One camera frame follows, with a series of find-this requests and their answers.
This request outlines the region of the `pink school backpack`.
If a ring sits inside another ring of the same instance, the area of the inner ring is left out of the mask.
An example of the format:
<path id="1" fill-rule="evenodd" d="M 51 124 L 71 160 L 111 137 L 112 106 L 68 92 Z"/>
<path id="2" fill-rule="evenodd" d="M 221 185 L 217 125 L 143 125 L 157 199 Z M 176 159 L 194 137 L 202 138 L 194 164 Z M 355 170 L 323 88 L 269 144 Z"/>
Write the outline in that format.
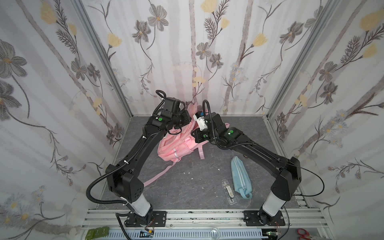
<path id="1" fill-rule="evenodd" d="M 203 146 L 208 143 L 208 141 L 196 143 L 195 138 L 192 136 L 192 131 L 200 129 L 199 122 L 195 116 L 198 112 L 198 104 L 190 104 L 188 106 L 188 112 L 192 119 L 189 124 L 182 127 L 182 132 L 176 135 L 176 130 L 171 130 L 171 133 L 167 134 L 159 143 L 158 156 L 166 162 L 172 162 L 172 164 L 150 180 L 144 182 L 145 187 L 158 180 L 178 163 L 182 157 L 191 154 L 196 149 L 199 150 L 200 159 L 205 159 Z"/>

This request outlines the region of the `light blue pencil case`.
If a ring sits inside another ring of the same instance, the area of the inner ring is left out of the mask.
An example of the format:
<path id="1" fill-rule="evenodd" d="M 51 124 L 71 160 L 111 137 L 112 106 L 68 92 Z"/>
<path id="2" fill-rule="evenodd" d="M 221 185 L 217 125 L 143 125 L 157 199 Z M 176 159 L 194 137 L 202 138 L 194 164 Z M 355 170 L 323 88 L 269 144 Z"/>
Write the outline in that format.
<path id="1" fill-rule="evenodd" d="M 252 183 L 244 163 L 237 156 L 231 159 L 231 173 L 234 190 L 239 193 L 243 199 L 251 199 L 253 197 Z"/>

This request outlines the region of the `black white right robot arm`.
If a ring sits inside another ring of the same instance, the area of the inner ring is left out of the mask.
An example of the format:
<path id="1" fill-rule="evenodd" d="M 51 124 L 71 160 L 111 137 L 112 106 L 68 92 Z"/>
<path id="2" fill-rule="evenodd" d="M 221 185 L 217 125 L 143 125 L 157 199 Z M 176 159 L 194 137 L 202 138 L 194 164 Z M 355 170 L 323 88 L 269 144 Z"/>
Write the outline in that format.
<path id="1" fill-rule="evenodd" d="M 192 131 L 196 143 L 209 141 L 221 150 L 238 152 L 268 171 L 275 178 L 271 192 L 257 213 L 257 219 L 263 226 L 271 225 L 281 208 L 290 201 L 302 181 L 300 161 L 292 157 L 275 154 L 251 140 L 244 132 L 234 127 L 226 127 L 219 114 L 211 112 L 208 100 L 203 101 L 200 113 L 201 126 Z"/>

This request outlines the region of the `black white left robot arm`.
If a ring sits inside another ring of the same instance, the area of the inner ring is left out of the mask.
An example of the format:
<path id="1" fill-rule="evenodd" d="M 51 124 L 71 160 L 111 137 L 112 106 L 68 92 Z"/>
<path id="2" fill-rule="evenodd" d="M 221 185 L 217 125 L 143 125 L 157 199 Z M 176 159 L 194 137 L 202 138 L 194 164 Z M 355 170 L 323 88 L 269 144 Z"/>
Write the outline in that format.
<path id="1" fill-rule="evenodd" d="M 131 151 L 116 165 L 109 165 L 106 173 L 94 180 L 86 190 L 88 200 L 99 205 L 122 204 L 130 209 L 129 219 L 134 223 L 149 226 L 153 220 L 153 206 L 146 200 L 144 183 L 139 175 L 144 163 L 172 129 L 180 130 L 191 122 L 186 105 L 180 100 L 168 97 L 162 90 L 156 91 L 161 103 L 155 108 L 143 126 L 142 136 Z M 92 188 L 106 180 L 109 190 L 118 200 L 103 201 L 92 196 Z"/>

